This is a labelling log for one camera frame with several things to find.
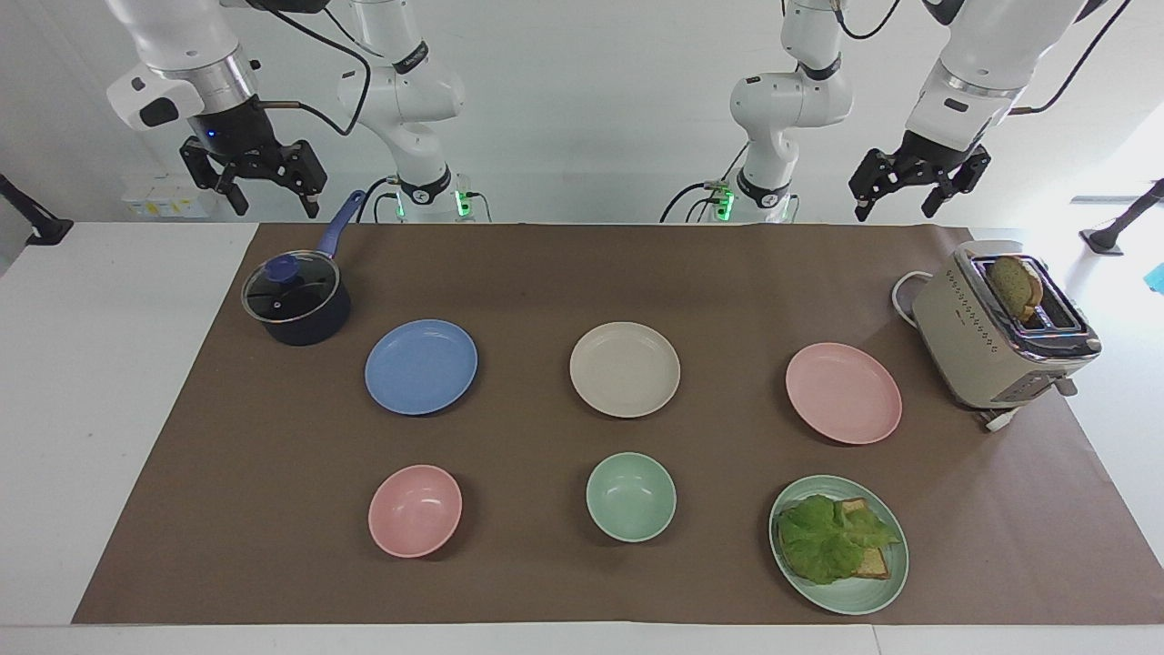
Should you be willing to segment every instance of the toast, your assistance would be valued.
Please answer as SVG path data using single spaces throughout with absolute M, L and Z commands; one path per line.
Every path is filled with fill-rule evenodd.
M 1043 301 L 1043 280 L 1027 262 L 1014 255 L 1003 255 L 994 259 L 987 275 L 999 301 L 1018 322 L 1035 315 L 1035 307 Z
M 868 503 L 864 498 L 850 498 L 840 501 L 840 511 L 845 514 L 854 510 L 868 510 Z M 889 579 L 889 565 L 886 564 L 885 554 L 881 553 L 880 548 L 866 548 L 863 555 L 861 564 L 853 572 L 854 578 Z

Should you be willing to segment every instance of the plate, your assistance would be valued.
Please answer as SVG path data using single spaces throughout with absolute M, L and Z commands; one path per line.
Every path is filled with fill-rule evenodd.
M 786 508 L 815 494 L 832 500 L 861 497 L 868 501 L 873 514 L 876 514 L 878 519 L 885 521 L 893 529 L 901 543 L 893 543 L 881 549 L 885 562 L 889 567 L 888 581 L 846 578 L 818 585 L 797 576 L 788 568 L 776 541 L 776 517 Z M 772 546 L 772 556 L 776 558 L 780 572 L 792 583 L 793 588 L 814 604 L 838 614 L 872 614 L 885 608 L 897 598 L 897 595 L 906 586 L 906 578 L 909 576 L 909 547 L 897 518 L 873 492 L 852 480 L 836 476 L 809 476 L 785 487 L 785 491 L 776 497 L 776 503 L 772 506 L 772 514 L 768 517 L 768 543 Z
M 618 419 L 656 412 L 679 390 L 679 355 L 646 325 L 606 322 L 579 340 L 570 382 L 582 400 Z
M 368 393 L 382 407 L 419 417 L 461 398 L 477 373 L 477 348 L 447 320 L 426 318 L 396 327 L 371 349 L 364 366 Z
M 846 444 L 888 437 L 901 421 L 901 392 L 881 364 L 845 344 L 812 344 L 788 363 L 793 407 L 817 433 Z

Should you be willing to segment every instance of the bowl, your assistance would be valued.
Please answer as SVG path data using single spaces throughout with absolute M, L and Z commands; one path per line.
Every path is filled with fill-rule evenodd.
M 602 532 L 637 543 L 659 536 L 675 517 L 675 483 L 654 460 L 619 453 L 590 474 L 585 506 Z
M 461 487 L 438 467 L 417 464 L 384 480 L 368 507 L 368 531 L 384 553 L 424 557 L 445 546 L 461 521 Z

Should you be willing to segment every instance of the pan handle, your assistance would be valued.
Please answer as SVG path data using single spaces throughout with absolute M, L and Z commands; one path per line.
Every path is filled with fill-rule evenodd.
M 363 191 L 353 191 L 348 195 L 347 201 L 340 207 L 340 211 L 335 214 L 335 218 L 327 223 L 327 229 L 324 232 L 324 237 L 319 240 L 319 244 L 315 249 L 324 252 L 328 257 L 335 256 L 335 249 L 340 245 L 340 233 L 343 232 L 343 227 L 347 226 L 352 216 L 363 206 L 364 198 L 368 193 Z

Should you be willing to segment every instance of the lettuce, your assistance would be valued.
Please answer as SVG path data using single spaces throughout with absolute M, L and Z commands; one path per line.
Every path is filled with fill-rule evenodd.
M 899 543 L 889 526 L 861 508 L 842 512 L 840 503 L 810 496 L 776 520 L 785 561 L 797 576 L 816 584 L 847 578 L 866 548 Z

